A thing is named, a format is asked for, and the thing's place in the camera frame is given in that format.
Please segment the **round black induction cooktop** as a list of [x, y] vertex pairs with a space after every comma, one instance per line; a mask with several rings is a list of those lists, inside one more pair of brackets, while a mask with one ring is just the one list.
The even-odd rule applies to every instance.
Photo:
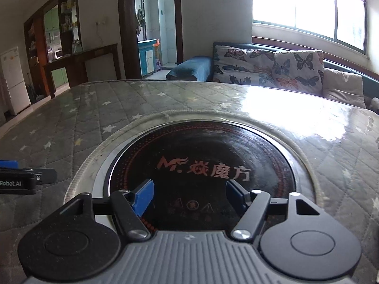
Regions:
[[283, 154], [266, 138], [241, 126], [190, 121], [155, 129], [128, 144], [108, 170], [107, 190], [154, 183], [142, 215], [152, 232], [231, 231], [238, 214], [226, 197], [226, 182], [248, 191], [287, 197], [295, 177]]

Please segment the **white refrigerator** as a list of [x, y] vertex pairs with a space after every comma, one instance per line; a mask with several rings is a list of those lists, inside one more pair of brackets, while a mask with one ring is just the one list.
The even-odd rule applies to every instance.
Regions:
[[31, 105], [21, 68], [18, 47], [1, 53], [1, 67], [10, 112], [12, 115], [17, 115]]

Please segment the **dark wooden side table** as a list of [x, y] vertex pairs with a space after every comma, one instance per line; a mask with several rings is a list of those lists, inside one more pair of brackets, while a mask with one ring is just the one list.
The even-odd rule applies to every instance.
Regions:
[[68, 83], [70, 87], [81, 85], [88, 82], [87, 70], [85, 62], [92, 60], [107, 54], [113, 56], [113, 64], [116, 73], [116, 79], [122, 78], [121, 70], [119, 66], [119, 57], [117, 51], [117, 44], [106, 45], [99, 48], [89, 49], [80, 53], [69, 55], [68, 57], [62, 57], [55, 60], [52, 63], [47, 63], [43, 66], [48, 82], [48, 89], [51, 98], [55, 98], [55, 85], [52, 77], [52, 71], [65, 68], [68, 76]]

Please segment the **butterfly print cushion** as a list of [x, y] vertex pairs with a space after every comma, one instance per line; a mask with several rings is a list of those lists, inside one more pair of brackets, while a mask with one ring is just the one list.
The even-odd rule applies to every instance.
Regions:
[[322, 94], [323, 52], [270, 51], [215, 45], [213, 80], [235, 85], [254, 85]]

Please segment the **beige cushion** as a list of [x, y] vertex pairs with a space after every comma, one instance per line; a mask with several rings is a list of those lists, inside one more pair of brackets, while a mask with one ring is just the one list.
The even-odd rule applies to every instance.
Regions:
[[359, 74], [324, 68], [322, 94], [327, 99], [366, 108], [363, 79]]

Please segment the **blue sofa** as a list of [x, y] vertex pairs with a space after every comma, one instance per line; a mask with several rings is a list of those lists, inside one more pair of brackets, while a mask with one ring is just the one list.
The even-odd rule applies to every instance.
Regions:
[[329, 61], [314, 49], [214, 42], [212, 57], [186, 60], [166, 78], [285, 89], [378, 111], [377, 80]]

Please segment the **dark wooden shelf unit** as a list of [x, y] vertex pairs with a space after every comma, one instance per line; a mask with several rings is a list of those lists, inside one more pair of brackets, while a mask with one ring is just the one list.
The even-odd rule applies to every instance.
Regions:
[[34, 92], [50, 95], [44, 66], [72, 54], [72, 43], [81, 41], [78, 0], [48, 0], [24, 23], [24, 40]]

